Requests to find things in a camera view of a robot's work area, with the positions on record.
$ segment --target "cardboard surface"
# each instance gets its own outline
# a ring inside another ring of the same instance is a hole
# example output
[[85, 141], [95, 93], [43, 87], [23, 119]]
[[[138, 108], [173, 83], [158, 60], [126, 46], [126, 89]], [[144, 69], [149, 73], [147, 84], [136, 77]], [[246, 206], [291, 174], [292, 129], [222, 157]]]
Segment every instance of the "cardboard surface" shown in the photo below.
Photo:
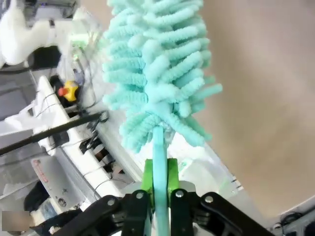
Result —
[[[224, 91], [197, 118], [261, 212], [279, 215], [315, 195], [315, 2], [204, 2]], [[83, 4], [106, 29], [106, 1]]]

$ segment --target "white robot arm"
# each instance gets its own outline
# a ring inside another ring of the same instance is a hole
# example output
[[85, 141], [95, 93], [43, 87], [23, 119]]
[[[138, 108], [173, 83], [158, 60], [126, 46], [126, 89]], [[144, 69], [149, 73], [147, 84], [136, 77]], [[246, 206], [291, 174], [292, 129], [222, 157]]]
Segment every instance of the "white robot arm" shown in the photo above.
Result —
[[24, 62], [40, 47], [56, 45], [63, 53], [73, 26], [72, 20], [40, 20], [29, 28], [22, 10], [17, 7], [17, 0], [11, 0], [0, 20], [0, 68], [5, 63], [17, 65]]

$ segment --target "black pole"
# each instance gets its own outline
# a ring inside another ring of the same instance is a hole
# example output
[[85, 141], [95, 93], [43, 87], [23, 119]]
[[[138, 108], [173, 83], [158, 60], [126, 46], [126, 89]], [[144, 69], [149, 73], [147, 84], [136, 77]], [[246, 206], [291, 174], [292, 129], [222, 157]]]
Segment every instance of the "black pole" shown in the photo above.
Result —
[[32, 135], [32, 136], [30, 136], [30, 137], [28, 137], [26, 139], [23, 139], [21, 141], [13, 143], [13, 144], [11, 144], [9, 146], [1, 148], [0, 149], [0, 156], [4, 155], [4, 154], [6, 154], [6, 153], [8, 153], [10, 151], [14, 151], [14, 150], [16, 150], [18, 148], [24, 147], [24, 146], [26, 146], [28, 144], [37, 143], [40, 140], [48, 138], [48, 137], [50, 137], [50, 136], [52, 136], [54, 134], [59, 134], [60, 132], [67, 131], [67, 130], [69, 130], [71, 128], [77, 127], [77, 126], [85, 124], [87, 122], [98, 120], [101, 117], [101, 115], [102, 115], [101, 113], [96, 113], [96, 114], [93, 114], [93, 115], [86, 115], [86, 116], [83, 116], [83, 117], [81, 117], [79, 119], [70, 121], [70, 122], [68, 122], [66, 124], [62, 124], [60, 126], [48, 129], [48, 130], [40, 132], [38, 134], [34, 134], [34, 135]]

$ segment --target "black device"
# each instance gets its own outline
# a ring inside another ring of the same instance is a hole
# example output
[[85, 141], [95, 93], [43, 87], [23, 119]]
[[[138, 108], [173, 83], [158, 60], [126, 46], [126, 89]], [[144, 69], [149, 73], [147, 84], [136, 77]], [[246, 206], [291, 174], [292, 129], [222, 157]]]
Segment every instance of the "black device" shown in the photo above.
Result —
[[[150, 236], [153, 208], [143, 190], [123, 198], [105, 196], [58, 230], [54, 236]], [[171, 193], [171, 236], [193, 236], [193, 223], [215, 236], [272, 236], [220, 195], [176, 189]]]

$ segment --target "person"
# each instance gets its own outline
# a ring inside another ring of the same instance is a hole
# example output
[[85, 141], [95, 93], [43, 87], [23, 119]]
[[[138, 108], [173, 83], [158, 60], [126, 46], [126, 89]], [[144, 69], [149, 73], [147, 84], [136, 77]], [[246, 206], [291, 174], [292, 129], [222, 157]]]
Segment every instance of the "person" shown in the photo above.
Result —
[[19, 236], [25, 229], [30, 228], [39, 236], [51, 236], [82, 212], [80, 209], [71, 208], [69, 211], [58, 214], [57, 209], [57, 204], [39, 181], [25, 197], [25, 213], [8, 213], [6, 219], [10, 229], [14, 230], [7, 232], [13, 236]]

